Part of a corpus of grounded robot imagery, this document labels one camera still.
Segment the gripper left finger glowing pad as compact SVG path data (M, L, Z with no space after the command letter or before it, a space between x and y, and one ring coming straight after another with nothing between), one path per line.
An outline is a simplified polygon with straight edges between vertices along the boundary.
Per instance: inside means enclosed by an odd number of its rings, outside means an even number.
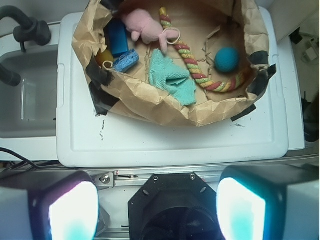
M2 240L92 240L99 195L83 170L3 171Z

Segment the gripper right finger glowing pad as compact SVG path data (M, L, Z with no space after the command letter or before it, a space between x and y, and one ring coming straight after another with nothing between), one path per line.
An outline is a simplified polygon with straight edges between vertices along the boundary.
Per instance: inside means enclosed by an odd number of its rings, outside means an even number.
M318 240L320 168L230 165L219 180L216 212L227 240Z

